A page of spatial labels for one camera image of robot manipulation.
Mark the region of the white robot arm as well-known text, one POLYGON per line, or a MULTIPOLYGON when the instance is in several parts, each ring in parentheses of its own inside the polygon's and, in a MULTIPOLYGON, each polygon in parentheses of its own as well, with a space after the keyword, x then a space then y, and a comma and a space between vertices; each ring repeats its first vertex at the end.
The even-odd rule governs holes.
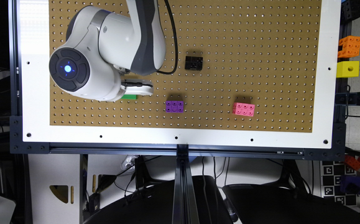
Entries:
POLYGON ((70 21, 66 42, 53 52, 50 76, 80 98, 116 101, 123 95, 152 95, 150 81, 126 79, 157 72, 165 58, 165 37, 157 1, 128 1, 128 17, 95 6, 70 21))

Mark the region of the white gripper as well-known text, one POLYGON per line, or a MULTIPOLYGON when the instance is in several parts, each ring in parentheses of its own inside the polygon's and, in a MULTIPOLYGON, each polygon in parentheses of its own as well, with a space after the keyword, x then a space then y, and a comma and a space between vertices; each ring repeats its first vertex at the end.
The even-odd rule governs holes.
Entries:
POLYGON ((154 86, 151 81, 143 79, 124 79, 121 82, 125 95, 152 95, 154 86))

